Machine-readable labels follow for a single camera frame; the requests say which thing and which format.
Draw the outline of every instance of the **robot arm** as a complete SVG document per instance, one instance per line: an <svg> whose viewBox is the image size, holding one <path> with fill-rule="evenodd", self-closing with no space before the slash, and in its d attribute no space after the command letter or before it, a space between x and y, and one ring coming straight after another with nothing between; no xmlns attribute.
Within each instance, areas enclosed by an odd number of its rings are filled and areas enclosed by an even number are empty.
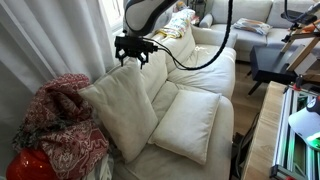
<svg viewBox="0 0 320 180"><path fill-rule="evenodd" d="M159 17L167 13L177 0L129 0L125 7L124 29L129 36L144 36L152 32Z"/></svg>
<svg viewBox="0 0 320 180"><path fill-rule="evenodd" d="M120 60L122 65L124 58L127 56L138 58L141 62L141 67L148 62L148 54L157 51L158 47L140 37L152 32L155 26L162 27L166 25L171 18L171 13L166 12L166 10L176 1L129 0L127 2L123 28L125 36L117 36L115 39L116 58Z"/></svg>

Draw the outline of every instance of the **stuffed toy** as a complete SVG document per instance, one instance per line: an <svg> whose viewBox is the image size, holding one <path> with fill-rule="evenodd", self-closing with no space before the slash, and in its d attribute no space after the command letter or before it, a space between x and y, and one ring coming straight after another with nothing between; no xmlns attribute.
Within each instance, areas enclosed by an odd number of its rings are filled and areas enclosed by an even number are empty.
<svg viewBox="0 0 320 180"><path fill-rule="evenodd" d="M176 3L176 7L177 7L178 11L182 11L184 9L188 9L189 8L183 1L178 1Z"/></svg>

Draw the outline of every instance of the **fabric throw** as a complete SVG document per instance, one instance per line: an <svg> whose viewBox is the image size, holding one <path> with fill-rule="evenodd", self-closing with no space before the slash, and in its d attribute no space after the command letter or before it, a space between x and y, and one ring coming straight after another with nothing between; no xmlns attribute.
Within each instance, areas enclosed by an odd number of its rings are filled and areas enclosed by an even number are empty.
<svg viewBox="0 0 320 180"><path fill-rule="evenodd" d="M183 9L175 13L170 22L166 26L164 26L164 28L157 30L156 33L161 33L166 37L171 38L183 37L194 16L194 10Z"/></svg>
<svg viewBox="0 0 320 180"><path fill-rule="evenodd" d="M13 139L14 149L42 149L59 179L79 179L107 153L109 142L92 120L92 106L78 90L90 84L82 74L65 74L33 97Z"/></svg>
<svg viewBox="0 0 320 180"><path fill-rule="evenodd" d="M240 18L236 23L234 23L233 27L236 29L251 31L260 35L267 35L269 30L272 28L269 24L246 18Z"/></svg>

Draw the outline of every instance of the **window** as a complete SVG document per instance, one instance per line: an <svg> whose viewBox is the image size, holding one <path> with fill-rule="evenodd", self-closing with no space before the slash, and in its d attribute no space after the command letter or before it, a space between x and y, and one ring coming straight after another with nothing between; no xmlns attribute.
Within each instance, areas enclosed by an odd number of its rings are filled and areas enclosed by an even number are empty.
<svg viewBox="0 0 320 180"><path fill-rule="evenodd" d="M103 6L113 35L118 35L122 32L124 15L123 1L124 0L103 0Z"/></svg>

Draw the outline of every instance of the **black cable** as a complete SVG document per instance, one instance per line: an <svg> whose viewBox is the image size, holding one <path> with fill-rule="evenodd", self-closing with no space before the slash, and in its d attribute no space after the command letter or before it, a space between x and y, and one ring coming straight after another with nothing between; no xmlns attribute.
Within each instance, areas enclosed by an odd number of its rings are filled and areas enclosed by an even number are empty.
<svg viewBox="0 0 320 180"><path fill-rule="evenodd" d="M230 34L230 29L231 29L231 21L232 21L232 8L233 8L233 0L229 0L229 3L228 3L228 19L227 19L227 27L226 27L226 32L225 32L225 36L224 36L224 39L223 39L223 42L222 42L222 45L220 46L218 52L213 56L213 58L206 62L205 64L201 65L201 66L198 66L198 67L187 67L187 66L184 66L183 64L181 64L171 53L171 51L163 46L162 44L160 44L159 42L153 40L153 39L148 39L148 38L143 38L143 39L147 39L147 40L152 40L156 43L158 43L159 45L161 45L162 47L164 47L165 49L167 49L168 51L166 51L173 59L173 62L174 64L176 65L176 67L180 70L188 70L188 71L195 71L195 70L199 70L199 69L202 69L202 68L205 68L207 66L209 66L210 64L212 64L219 56L220 54L222 53L223 49L225 48L227 42L228 42L228 38L229 38L229 34Z"/></svg>
<svg viewBox="0 0 320 180"><path fill-rule="evenodd" d="M284 0L284 15L290 22L296 22L301 18L301 15L295 19L290 18L290 16L288 15L288 0Z"/></svg>
<svg viewBox="0 0 320 180"><path fill-rule="evenodd" d="M247 137L249 135L253 135L253 132L256 128L256 125L258 123L258 119L259 119L259 115L260 113L257 113L251 123L251 126L249 128L249 130L247 131L247 133L245 134L245 136L241 139L239 145L238 145L238 154L237 154L237 158L235 161L235 171L236 171L236 175L238 176L238 178L241 177L241 173L239 171L239 161L240 161L240 157L241 157L241 150L242 150L242 146L245 143L245 140L247 139Z"/></svg>

